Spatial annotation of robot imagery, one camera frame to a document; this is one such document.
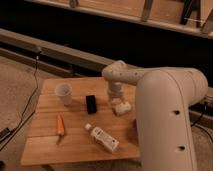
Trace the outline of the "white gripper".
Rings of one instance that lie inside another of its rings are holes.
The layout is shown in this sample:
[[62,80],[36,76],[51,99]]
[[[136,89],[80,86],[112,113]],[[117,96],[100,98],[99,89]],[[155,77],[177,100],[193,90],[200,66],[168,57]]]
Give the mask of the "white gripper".
[[123,97],[122,84],[120,82],[109,82],[107,93],[110,98],[109,103],[111,106],[120,104],[120,98]]

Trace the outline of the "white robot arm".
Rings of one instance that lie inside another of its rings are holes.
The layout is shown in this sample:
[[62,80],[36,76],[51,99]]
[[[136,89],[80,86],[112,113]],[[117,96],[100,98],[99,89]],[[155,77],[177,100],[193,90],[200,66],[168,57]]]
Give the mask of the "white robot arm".
[[142,171],[198,171],[189,107],[202,101],[208,81],[195,68],[129,69],[116,61],[102,70],[108,96],[134,85],[136,126]]

